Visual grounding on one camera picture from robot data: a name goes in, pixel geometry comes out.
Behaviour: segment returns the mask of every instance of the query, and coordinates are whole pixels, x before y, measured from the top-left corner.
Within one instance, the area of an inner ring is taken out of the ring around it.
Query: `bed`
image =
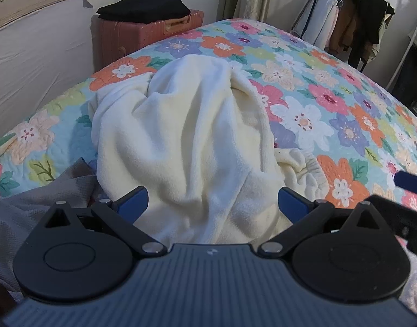
[[[338,207],[372,193],[417,210],[394,174],[417,175],[417,119],[360,72],[292,35],[230,19],[155,43],[98,71],[16,126],[0,157],[0,198],[53,181],[83,157],[96,168],[87,101],[102,86],[156,72],[187,54],[218,56],[249,78],[266,107],[274,146],[312,152]]]

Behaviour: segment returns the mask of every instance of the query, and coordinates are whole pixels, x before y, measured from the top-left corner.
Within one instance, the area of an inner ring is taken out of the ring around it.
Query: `round black disc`
[[[314,291],[343,302],[370,302],[399,292],[410,262],[391,235],[378,230],[321,234],[294,251],[293,269]]]
[[[114,289],[130,273],[133,256],[122,241],[87,230],[68,237],[59,229],[18,251],[14,272],[29,296],[56,302],[90,299]]]

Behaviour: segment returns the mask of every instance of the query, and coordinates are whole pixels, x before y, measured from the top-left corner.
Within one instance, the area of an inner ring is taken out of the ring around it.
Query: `white fleece blanket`
[[[134,224],[168,247],[259,244],[291,224],[281,187],[309,200],[329,189],[312,155],[274,149],[256,88],[220,58],[188,55],[107,85],[89,116],[99,183],[112,200],[145,186]]]

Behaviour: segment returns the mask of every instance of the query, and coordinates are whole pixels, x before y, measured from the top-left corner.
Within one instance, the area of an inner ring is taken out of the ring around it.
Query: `hanging clothes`
[[[335,16],[334,16],[333,24],[331,26],[330,34],[327,38],[327,42],[325,43],[325,50],[327,50],[329,45],[330,45],[331,36],[334,32],[334,28],[336,28],[336,23],[337,23],[337,20],[338,20],[338,17],[339,17],[340,8],[336,8],[335,11],[336,11],[336,13],[335,13]]]
[[[329,53],[337,56],[352,47],[348,63],[363,68],[376,58],[381,40],[394,15],[394,9],[385,0],[343,0],[339,17],[331,35]]]
[[[314,0],[308,0],[296,19],[292,29],[293,35],[301,35],[308,15],[310,14],[313,1]],[[320,49],[324,49],[327,40],[331,36],[331,30],[333,29],[332,27],[337,16],[337,0],[317,0],[316,7],[314,8],[307,30],[302,39]]]

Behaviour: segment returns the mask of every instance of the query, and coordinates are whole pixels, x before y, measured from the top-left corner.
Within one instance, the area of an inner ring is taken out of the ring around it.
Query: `white flower pattern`
[[[280,53],[274,54],[277,62],[281,63],[283,67],[286,67],[287,69],[292,69],[300,74],[302,74],[302,72],[304,71],[304,64],[300,61],[295,60],[291,55]]]
[[[345,179],[334,179],[334,189],[332,195],[335,199],[339,200],[346,208],[349,206],[349,198],[354,195],[352,189],[349,188],[349,184]]]
[[[260,93],[258,95],[260,96],[260,99],[261,99],[261,102],[263,103],[263,105],[265,107],[269,106],[269,102],[268,102],[269,97],[266,96],[266,95],[261,95]]]
[[[404,146],[408,146],[411,151],[412,147],[415,146],[414,140],[410,136],[408,136],[407,133],[404,132],[396,123],[394,123],[392,126],[398,142],[400,144],[404,144]]]
[[[267,44],[272,48],[281,48],[284,51],[290,51],[288,43],[285,40],[282,40],[279,37],[270,37],[270,36],[261,36],[260,41]]]
[[[259,21],[254,21],[253,19],[246,19],[245,21],[248,25],[250,25],[254,28],[257,28],[261,31],[264,31],[266,28],[269,27],[267,24],[259,22]]]
[[[217,43],[214,46],[222,50],[231,50],[231,47],[225,43]]]
[[[121,65],[117,69],[112,70],[117,78],[124,78],[127,74],[133,74],[136,72],[134,65]]]
[[[304,84],[300,79],[294,77],[290,69],[281,67],[271,60],[268,60],[266,65],[252,64],[251,66],[263,74],[261,77],[265,82],[277,82],[286,91],[294,91],[296,86]]]
[[[303,107],[295,98],[287,96],[285,102],[288,108],[282,104],[273,104],[270,111],[280,118],[281,124],[291,130],[298,137],[299,147],[303,150],[313,151],[314,143],[323,151],[329,151],[328,136],[334,134],[334,129],[320,120],[320,110],[308,104]]]
[[[375,93],[369,93],[369,98],[373,104],[378,107],[382,114],[387,113],[387,105],[381,98],[379,98]]]
[[[317,82],[324,84],[326,86],[335,87],[339,83],[338,80],[332,77],[332,75],[328,71],[320,70],[316,68],[306,69],[306,71],[314,75],[314,79]]]
[[[372,122],[369,120],[369,118],[367,118],[367,117],[363,117],[362,118],[362,120],[363,120],[363,123],[370,129],[370,130],[372,130],[372,131],[374,131],[375,130],[375,127],[373,126],[373,124],[372,124]]]

